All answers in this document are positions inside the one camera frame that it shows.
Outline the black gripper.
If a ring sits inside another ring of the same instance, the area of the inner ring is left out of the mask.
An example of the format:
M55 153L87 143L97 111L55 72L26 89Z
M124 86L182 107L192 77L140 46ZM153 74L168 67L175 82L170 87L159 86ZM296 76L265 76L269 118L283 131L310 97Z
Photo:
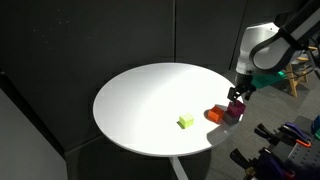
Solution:
M239 93L245 93L244 99L249 101L253 92L256 91L256 87L252 84L253 76L237 73L235 77L236 86L230 87L227 98L230 101L234 101L239 97Z

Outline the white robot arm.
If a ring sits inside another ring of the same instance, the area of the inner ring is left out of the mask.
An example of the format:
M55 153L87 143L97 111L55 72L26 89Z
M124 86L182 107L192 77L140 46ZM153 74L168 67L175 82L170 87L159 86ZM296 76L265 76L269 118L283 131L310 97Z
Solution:
M229 89L227 98L235 102L245 94L245 99L249 100L256 90L252 85L254 74L277 73L302 52L307 53L313 71L319 75L319 63L308 48L308 41L319 29L319 0L309 0L281 27L273 22L247 27L236 65L236 85Z

